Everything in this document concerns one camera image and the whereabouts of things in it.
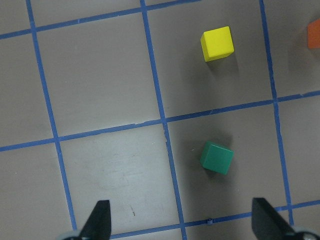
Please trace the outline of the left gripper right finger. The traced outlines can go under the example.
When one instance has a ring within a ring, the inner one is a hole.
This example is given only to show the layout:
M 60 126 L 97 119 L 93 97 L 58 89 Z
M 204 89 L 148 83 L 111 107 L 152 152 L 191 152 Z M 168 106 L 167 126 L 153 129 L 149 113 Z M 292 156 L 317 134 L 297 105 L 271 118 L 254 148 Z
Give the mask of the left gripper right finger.
M 262 197 L 254 197 L 251 205 L 251 228 L 258 240 L 294 240 L 296 232 Z

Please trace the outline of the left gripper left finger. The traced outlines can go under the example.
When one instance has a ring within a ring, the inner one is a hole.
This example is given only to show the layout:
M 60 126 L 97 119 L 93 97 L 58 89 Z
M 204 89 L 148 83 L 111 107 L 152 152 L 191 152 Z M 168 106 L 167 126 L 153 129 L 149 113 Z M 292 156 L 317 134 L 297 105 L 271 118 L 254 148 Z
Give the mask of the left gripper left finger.
M 80 240 L 109 240 L 111 237 L 111 205 L 109 200 L 99 200 L 78 238 Z

